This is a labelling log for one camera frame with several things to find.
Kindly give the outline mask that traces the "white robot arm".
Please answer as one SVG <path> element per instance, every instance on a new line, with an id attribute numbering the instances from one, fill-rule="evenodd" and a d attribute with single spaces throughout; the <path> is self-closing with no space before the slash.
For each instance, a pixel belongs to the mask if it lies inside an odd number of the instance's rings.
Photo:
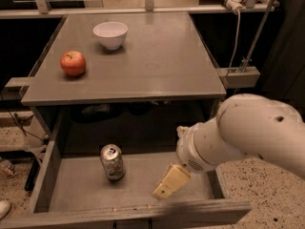
<path id="1" fill-rule="evenodd" d="M 255 94 L 236 94 L 214 118 L 191 127 L 179 126 L 176 155 L 152 195 L 168 198 L 192 173 L 255 156 L 301 178 L 305 177 L 305 123 L 292 106 Z"/>

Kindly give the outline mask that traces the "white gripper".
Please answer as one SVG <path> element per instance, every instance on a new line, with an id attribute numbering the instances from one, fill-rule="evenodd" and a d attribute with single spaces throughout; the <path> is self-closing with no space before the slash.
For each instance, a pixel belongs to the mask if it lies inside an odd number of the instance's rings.
<path id="1" fill-rule="evenodd" d="M 191 179 L 191 173 L 206 173 L 221 163 L 223 141 L 213 121 L 198 122 L 192 127 L 176 128 L 176 154 L 179 164 L 171 164 L 152 191 L 157 199 L 168 198 Z"/>

